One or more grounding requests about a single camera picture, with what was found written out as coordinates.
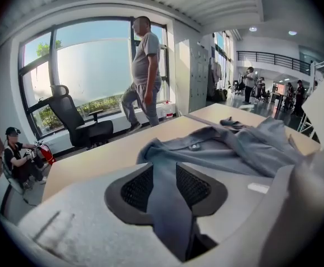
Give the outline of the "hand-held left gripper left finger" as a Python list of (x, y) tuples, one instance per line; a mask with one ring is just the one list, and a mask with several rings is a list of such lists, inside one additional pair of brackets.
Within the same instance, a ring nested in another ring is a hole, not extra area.
[(17, 244), (36, 264), (176, 264), (147, 213), (152, 164), (77, 182), (32, 209)]

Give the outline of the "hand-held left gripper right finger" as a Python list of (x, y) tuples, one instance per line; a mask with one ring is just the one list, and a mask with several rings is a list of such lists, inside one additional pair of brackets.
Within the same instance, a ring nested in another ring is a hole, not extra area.
[(220, 244), (246, 221), (272, 182), (269, 177), (176, 164), (176, 184), (191, 211), (192, 235), (210, 245)]

